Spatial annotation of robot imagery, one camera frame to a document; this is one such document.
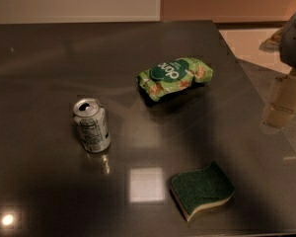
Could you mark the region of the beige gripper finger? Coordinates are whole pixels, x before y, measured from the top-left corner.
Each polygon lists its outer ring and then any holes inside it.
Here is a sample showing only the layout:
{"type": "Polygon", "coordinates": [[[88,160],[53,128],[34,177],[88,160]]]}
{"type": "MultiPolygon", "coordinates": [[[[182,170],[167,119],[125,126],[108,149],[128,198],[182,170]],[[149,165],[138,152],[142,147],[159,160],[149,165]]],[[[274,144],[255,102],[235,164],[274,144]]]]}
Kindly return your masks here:
{"type": "Polygon", "coordinates": [[[276,77],[262,114],[262,123],[283,128],[296,116],[296,68],[276,77]]]}

